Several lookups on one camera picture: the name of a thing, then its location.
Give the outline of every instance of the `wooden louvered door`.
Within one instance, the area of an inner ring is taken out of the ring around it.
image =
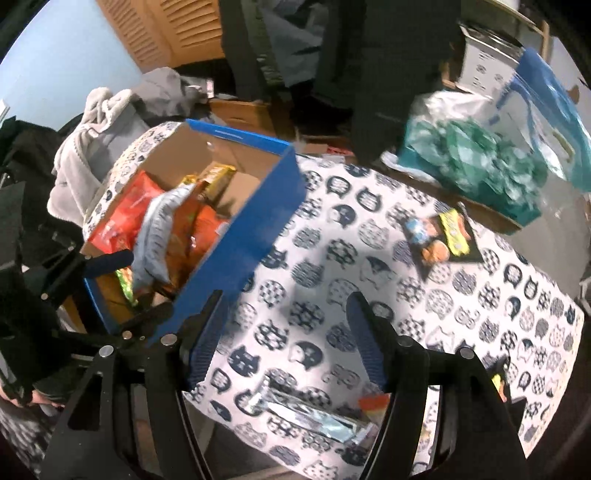
[[[97,0],[139,68],[220,59],[217,0]]]
[[[97,0],[142,72],[170,65],[173,52],[144,0]]]
[[[224,57],[217,0],[147,2],[173,50],[173,66]]]

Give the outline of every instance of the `black bag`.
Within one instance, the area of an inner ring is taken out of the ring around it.
[[[47,212],[47,201],[56,178],[53,161],[64,137],[55,130],[16,120],[0,128],[0,183],[26,182],[22,209],[22,263],[38,265],[64,247],[80,248],[82,230]]]

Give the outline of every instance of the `metal screw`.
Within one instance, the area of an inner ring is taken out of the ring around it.
[[[410,338],[408,335],[401,335],[398,337],[398,344],[400,346],[404,346],[404,347],[408,347],[408,346],[413,346],[413,339]]]
[[[165,346],[171,346],[177,343],[177,336],[173,333],[167,333],[160,339],[160,343]]]
[[[474,350],[467,347],[460,348],[460,355],[466,360],[472,360],[474,358]]]
[[[112,354],[114,351],[115,351],[115,349],[113,348],[113,346],[112,346],[112,345],[105,345],[105,346],[102,346],[102,347],[100,347],[100,350],[99,350],[99,355],[100,355],[102,358],[107,358],[107,357],[108,357],[110,354]]]

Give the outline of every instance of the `blue wall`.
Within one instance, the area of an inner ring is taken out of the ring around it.
[[[117,92],[140,77],[95,0],[50,0],[0,64],[0,98],[8,117],[59,129],[93,88]]]

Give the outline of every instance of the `cat print tablecloth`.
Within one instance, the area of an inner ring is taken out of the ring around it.
[[[508,354],[514,397],[526,396],[519,438],[529,455],[550,422],[576,358],[583,313],[502,237],[473,222],[484,263],[440,264],[423,282],[399,219],[448,207],[377,172],[301,159],[308,196],[244,287],[207,378],[186,397],[248,445],[313,479],[354,479],[367,452],[244,408],[267,372],[323,409],[359,415],[376,391],[345,319],[356,290],[397,332],[488,366]],[[413,473],[430,458],[437,388],[429,390]]]

